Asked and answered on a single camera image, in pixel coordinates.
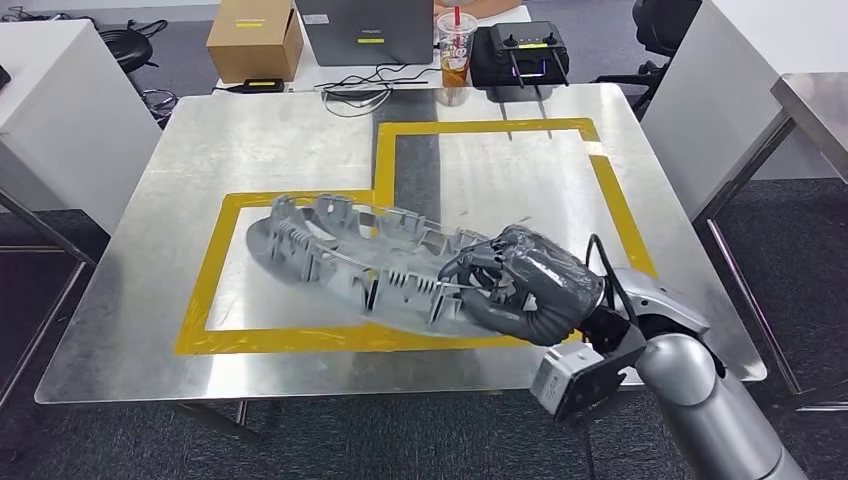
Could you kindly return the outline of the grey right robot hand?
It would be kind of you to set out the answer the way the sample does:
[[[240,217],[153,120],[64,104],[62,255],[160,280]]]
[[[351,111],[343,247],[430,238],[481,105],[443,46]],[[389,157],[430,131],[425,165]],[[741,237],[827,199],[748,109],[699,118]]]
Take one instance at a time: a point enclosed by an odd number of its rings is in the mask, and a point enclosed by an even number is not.
[[[605,280],[544,235],[509,225],[465,247],[439,271],[456,280],[462,306],[484,328],[534,345],[566,339],[597,309]]]

